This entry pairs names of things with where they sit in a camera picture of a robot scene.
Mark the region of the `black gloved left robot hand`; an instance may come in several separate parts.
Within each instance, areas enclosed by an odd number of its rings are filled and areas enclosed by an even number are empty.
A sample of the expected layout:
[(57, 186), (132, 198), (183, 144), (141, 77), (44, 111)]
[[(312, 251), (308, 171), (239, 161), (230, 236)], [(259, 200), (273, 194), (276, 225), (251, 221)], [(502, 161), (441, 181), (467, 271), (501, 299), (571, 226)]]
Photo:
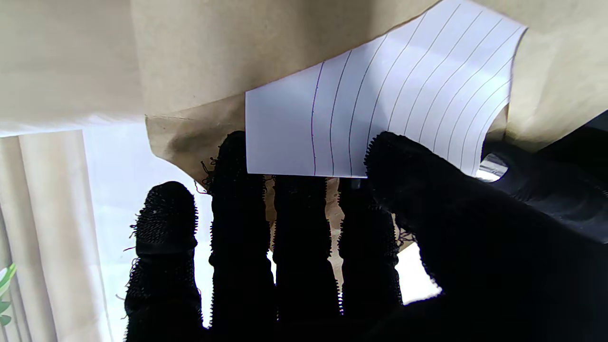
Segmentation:
[(484, 143), (482, 158), (506, 171), (493, 188), (597, 242), (608, 240), (606, 112), (534, 153), (503, 141)]

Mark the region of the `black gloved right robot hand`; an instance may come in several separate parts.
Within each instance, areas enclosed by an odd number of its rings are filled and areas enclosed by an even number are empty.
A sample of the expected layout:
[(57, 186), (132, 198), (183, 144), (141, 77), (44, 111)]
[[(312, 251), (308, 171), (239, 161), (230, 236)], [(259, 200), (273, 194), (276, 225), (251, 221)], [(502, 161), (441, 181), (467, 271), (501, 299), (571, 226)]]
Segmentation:
[(211, 326), (195, 282), (197, 216), (180, 182), (155, 186), (134, 225), (126, 342), (605, 342), (607, 243), (406, 136), (382, 132), (367, 178), (342, 179), (342, 298), (321, 177), (265, 178), (230, 133), (210, 173)]

